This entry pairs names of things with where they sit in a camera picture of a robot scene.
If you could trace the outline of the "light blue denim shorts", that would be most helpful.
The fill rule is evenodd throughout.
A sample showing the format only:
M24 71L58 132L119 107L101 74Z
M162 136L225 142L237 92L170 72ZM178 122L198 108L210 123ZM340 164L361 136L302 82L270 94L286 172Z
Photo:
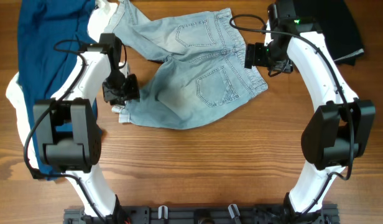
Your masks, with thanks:
M160 67L140 97L120 107L120 122L197 128L266 91L258 70L244 66L246 43L231 27L231 16L226 8L152 21L132 2L121 1L106 31Z

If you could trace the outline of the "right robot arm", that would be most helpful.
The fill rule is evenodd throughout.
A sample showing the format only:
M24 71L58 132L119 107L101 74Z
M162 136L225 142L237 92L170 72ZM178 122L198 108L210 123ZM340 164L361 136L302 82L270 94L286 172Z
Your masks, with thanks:
M262 33L265 42L247 46L244 66L275 66L285 72L293 64L310 94L314 114L301 136L305 157L295 187L280 205L254 208L256 223L333 223L335 205L323 199L335 179L348 180L355 158L364 154L376 109L360 100L343 80L326 47L319 23L300 1L276 1L268 7Z

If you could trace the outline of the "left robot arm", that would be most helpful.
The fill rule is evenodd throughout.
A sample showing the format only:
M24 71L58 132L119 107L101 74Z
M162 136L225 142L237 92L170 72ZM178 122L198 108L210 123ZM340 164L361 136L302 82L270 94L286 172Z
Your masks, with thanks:
M98 161L101 130L92 106L99 90L110 105L139 98L134 74L119 64L126 49L113 33L103 33L97 44L82 44L78 61L64 85L49 100L33 107L35 125L28 137L37 138L37 156L53 172L28 166L35 179L67 179L83 202L78 218L64 223L130 223L118 196L106 182Z

